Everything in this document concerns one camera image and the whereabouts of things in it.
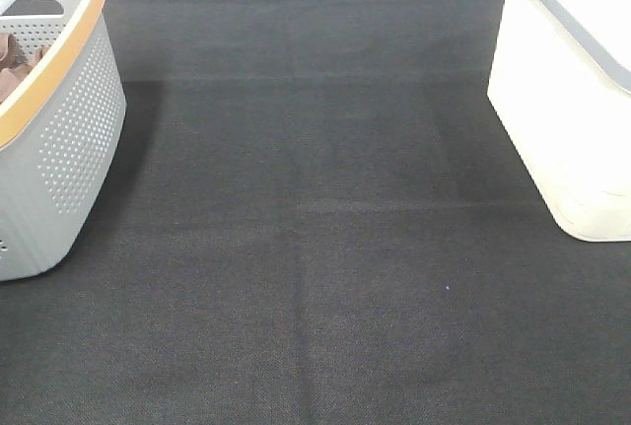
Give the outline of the black cloth table cover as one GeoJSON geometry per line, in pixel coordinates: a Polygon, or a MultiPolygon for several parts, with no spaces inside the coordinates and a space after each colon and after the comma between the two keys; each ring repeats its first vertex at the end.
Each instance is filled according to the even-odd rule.
{"type": "Polygon", "coordinates": [[[1,287],[5,424],[626,424],[630,247],[487,96],[504,0],[107,0],[127,112],[1,287]]]}

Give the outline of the grey perforated laundry basket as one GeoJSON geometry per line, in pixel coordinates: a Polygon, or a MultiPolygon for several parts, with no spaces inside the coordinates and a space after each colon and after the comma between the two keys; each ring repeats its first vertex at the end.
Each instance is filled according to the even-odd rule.
{"type": "Polygon", "coordinates": [[[30,61],[1,103],[1,277],[35,276],[78,237],[112,162],[126,111],[105,0],[4,0],[1,19],[30,61]]]}

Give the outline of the white plastic storage bin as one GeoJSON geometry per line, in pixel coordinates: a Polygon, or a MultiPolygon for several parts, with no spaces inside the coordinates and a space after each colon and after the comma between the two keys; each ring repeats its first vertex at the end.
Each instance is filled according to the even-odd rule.
{"type": "Polygon", "coordinates": [[[487,95],[557,225],[630,238],[630,0],[504,0],[487,95]]]}

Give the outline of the brown towels in basket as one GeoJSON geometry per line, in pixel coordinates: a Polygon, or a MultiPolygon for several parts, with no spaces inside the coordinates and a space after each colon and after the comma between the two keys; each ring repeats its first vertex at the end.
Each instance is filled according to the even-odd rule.
{"type": "Polygon", "coordinates": [[[35,51],[32,60],[24,60],[21,57],[15,36],[9,33],[1,34],[1,103],[10,97],[48,51],[48,46],[40,47],[35,51]]]}

